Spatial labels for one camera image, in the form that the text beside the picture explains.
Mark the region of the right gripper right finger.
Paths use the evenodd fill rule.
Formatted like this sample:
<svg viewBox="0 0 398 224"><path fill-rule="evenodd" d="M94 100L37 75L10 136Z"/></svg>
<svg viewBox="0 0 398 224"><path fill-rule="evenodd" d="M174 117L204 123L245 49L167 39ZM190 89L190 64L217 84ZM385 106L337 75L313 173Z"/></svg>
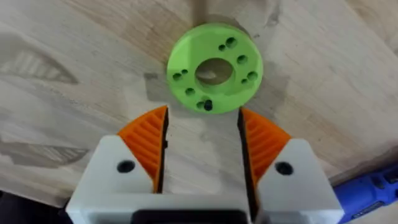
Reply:
<svg viewBox="0 0 398 224"><path fill-rule="evenodd" d="M338 223L344 211L308 141L240 108L249 217L253 223Z"/></svg>

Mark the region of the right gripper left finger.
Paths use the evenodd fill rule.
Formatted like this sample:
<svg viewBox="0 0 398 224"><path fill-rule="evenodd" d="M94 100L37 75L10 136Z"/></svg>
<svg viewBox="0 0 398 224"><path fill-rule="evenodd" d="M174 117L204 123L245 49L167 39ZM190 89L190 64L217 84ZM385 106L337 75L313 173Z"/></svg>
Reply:
<svg viewBox="0 0 398 224"><path fill-rule="evenodd" d="M100 139L66 207L73 223L131 223L162 193L168 124L161 106Z"/></svg>

